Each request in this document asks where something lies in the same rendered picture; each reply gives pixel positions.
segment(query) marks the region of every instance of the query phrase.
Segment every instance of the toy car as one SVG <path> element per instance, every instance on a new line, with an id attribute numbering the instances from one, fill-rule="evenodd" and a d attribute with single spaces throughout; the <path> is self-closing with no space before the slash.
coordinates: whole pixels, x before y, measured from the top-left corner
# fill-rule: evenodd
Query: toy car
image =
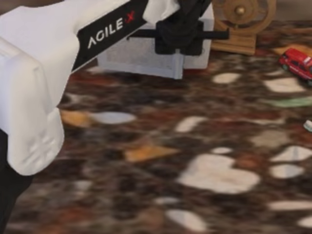
<path id="1" fill-rule="evenodd" d="M 289 48 L 278 62 L 285 71 L 290 71 L 312 85 L 312 58 L 305 53 Z"/>

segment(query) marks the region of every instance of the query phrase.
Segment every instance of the brown patterned surface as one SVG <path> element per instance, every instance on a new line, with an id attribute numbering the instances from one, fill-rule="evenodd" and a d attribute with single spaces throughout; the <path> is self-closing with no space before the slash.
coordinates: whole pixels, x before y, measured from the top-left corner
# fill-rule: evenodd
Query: brown patterned surface
<path id="1" fill-rule="evenodd" d="M 297 30 L 311 26 L 312 22 L 276 22 L 259 37 L 257 56 L 214 52 L 206 71 L 187 71 L 182 81 L 74 74 L 61 109 L 126 112 L 137 120 L 88 128 L 66 124 L 62 153 L 20 198 L 6 234 L 194 233 L 165 216 L 170 209 L 199 215 L 210 226 L 207 234 L 311 233 L 297 225 L 311 209 L 274 212 L 267 204 L 312 201 L 311 159 L 296 162 L 306 172 L 292 179 L 276 179 L 269 173 L 270 158 L 287 146 L 312 147 L 312 135 L 302 127 L 312 116 L 312 103 L 281 108 L 262 101 L 312 96 L 304 84 L 306 91 L 297 93 L 276 93 L 264 85 L 266 80 L 291 77 L 285 72 L 268 75 L 279 70 L 278 55 L 271 49 L 292 43 L 311 46 L 311 31 Z M 239 73 L 241 78 L 225 85 L 213 83 L 221 73 Z M 70 94 L 79 100 L 74 102 Z M 175 132 L 189 116 L 207 120 L 188 133 Z M 140 162 L 126 160 L 129 149 L 151 143 L 177 152 Z M 229 195 L 175 182 L 192 159 L 216 147 L 233 149 L 229 155 L 234 167 L 256 173 L 260 183 Z M 178 201 L 159 205 L 159 197 Z"/>

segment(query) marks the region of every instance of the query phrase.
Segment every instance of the black label band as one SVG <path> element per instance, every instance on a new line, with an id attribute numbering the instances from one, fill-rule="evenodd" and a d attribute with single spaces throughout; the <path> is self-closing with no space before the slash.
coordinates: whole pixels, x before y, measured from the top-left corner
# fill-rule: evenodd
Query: black label band
<path id="1" fill-rule="evenodd" d="M 132 34 L 146 21 L 143 14 L 148 0 L 130 0 L 116 10 L 79 30 L 80 49 L 72 71 Z"/>

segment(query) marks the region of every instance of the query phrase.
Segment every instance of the agile-x logo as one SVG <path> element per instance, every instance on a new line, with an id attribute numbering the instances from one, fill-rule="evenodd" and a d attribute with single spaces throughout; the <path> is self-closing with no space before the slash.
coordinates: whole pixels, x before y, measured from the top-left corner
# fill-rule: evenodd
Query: agile-x logo
<path id="1" fill-rule="evenodd" d="M 134 20 L 135 12 L 132 11 L 127 14 L 126 18 L 119 18 L 114 23 L 110 23 L 109 25 L 105 26 L 103 29 L 99 30 L 95 36 L 90 37 L 88 49 L 91 49 L 92 46 L 97 45 L 97 43 L 102 42 L 104 39 L 109 38 L 115 32 L 121 30 L 125 25 Z"/>

